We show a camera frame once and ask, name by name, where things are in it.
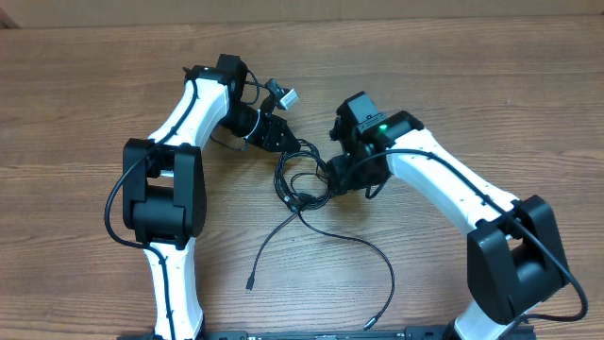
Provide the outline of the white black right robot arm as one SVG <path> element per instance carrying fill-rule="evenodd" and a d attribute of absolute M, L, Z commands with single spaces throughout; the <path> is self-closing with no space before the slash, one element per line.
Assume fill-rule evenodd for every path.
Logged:
<path fill-rule="evenodd" d="M 331 140 L 342 155 L 327 163 L 334 196 L 363 190 L 372 197 L 390 178 L 412 186 L 459 229 L 467 246 L 467 285 L 472 301 L 463 313 L 436 330 L 433 339 L 532 339 L 534 308 L 566 285 L 588 311 L 584 290 L 569 270 L 555 214 L 538 195 L 520 199 L 481 178 L 402 110 L 392 116 L 359 92 L 336 110 Z"/>

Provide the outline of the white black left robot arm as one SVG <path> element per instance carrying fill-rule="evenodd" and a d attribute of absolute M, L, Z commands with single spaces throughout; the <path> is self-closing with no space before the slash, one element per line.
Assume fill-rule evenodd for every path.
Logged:
<path fill-rule="evenodd" d="M 301 145 L 286 120 L 299 99 L 271 78 L 258 82 L 235 55 L 184 71 L 184 93 L 169 118 L 123 149 L 123 174 L 109 193 L 104 223 L 117 243 L 142 250 L 153 280 L 157 319 L 149 339 L 202 339 L 194 248 L 207 215 L 202 151 L 218 128 L 268 152 Z"/>

